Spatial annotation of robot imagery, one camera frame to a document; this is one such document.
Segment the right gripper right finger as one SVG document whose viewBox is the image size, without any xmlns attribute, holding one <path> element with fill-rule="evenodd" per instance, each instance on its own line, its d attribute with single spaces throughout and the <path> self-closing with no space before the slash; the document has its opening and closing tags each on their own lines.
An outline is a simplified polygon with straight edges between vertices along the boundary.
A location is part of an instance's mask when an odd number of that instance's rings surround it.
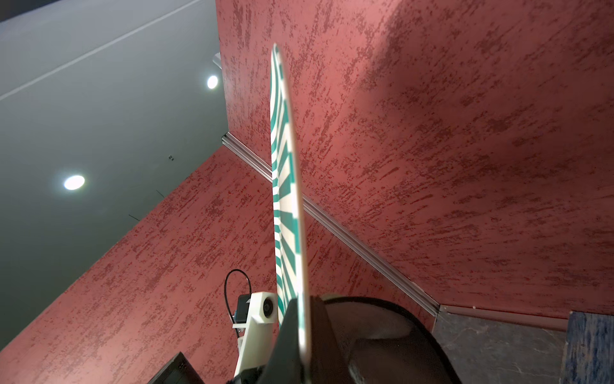
<svg viewBox="0 0 614 384">
<path fill-rule="evenodd" d="M 311 358 L 309 373 L 311 383 L 354 383 L 326 309 L 328 305 L 352 300 L 351 297 L 327 300 L 315 296 L 310 298 Z"/>
</svg>

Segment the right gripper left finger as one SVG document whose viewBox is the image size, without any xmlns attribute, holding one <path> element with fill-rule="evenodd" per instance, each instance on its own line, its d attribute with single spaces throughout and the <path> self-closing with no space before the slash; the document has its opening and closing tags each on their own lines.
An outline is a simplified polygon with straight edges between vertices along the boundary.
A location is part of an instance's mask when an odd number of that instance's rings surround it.
<svg viewBox="0 0 614 384">
<path fill-rule="evenodd" d="M 302 384 L 305 369 L 299 342 L 297 299 L 289 302 L 270 360 L 264 366 L 258 384 Z"/>
</svg>

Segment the green microfibre cloth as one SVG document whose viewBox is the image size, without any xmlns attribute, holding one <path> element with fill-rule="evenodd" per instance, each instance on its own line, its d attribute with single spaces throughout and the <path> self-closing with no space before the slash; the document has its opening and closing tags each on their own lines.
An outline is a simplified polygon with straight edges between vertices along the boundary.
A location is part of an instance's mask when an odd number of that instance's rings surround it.
<svg viewBox="0 0 614 384">
<path fill-rule="evenodd" d="M 383 299 L 324 301 L 355 383 L 460 383 L 431 331 L 406 308 Z"/>
</svg>

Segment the green white striped plate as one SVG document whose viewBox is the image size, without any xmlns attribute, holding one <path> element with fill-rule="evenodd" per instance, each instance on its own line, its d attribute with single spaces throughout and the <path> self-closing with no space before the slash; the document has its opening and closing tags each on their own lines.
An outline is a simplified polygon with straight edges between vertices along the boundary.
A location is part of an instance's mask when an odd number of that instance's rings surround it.
<svg viewBox="0 0 614 384">
<path fill-rule="evenodd" d="M 297 305 L 298 353 L 308 369 L 312 355 L 308 255 L 302 177 L 289 92 L 289 72 L 280 47 L 270 59 L 270 145 L 273 225 L 279 323 Z"/>
</svg>

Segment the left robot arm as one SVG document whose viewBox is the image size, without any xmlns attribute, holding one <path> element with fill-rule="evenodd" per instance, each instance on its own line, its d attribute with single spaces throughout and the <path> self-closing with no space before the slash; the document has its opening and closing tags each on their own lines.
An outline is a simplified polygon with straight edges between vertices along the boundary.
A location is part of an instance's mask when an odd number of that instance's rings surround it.
<svg viewBox="0 0 614 384">
<path fill-rule="evenodd" d="M 182 352 L 177 353 L 148 384 L 204 384 Z"/>
</svg>

